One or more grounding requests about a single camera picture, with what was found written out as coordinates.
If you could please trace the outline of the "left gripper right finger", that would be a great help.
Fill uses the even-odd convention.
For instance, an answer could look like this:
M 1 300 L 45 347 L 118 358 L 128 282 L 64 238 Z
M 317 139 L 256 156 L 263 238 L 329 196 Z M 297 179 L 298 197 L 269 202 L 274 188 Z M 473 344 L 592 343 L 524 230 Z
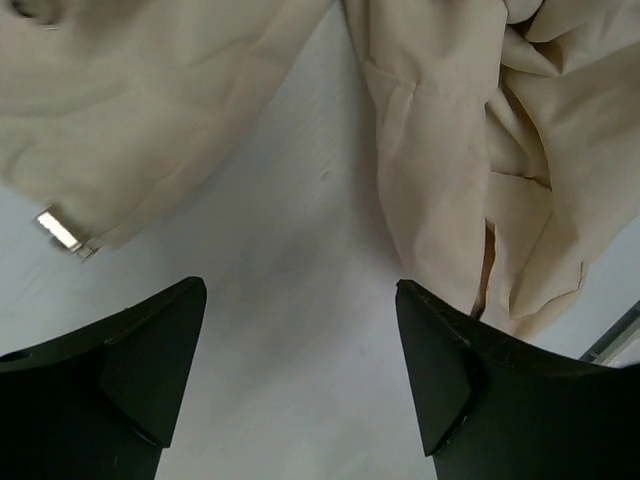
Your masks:
M 639 369 L 570 359 L 397 286 L 424 453 L 441 479 L 635 479 Z

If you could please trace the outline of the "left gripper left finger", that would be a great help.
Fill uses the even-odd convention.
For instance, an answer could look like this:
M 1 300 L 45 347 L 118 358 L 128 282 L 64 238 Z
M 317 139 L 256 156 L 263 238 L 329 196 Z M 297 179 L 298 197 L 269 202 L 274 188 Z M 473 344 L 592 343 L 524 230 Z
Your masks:
M 152 479 L 171 446 L 206 306 L 188 277 L 1 358 L 4 479 Z

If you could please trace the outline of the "beige trousers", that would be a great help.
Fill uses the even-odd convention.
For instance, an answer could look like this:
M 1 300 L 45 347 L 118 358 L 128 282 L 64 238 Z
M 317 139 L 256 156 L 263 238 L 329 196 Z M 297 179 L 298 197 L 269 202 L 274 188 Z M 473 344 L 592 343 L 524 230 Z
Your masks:
M 1 177 L 118 246 L 217 167 L 325 1 L 5 1 Z M 350 1 L 403 265 L 520 338 L 639 214 L 635 1 Z

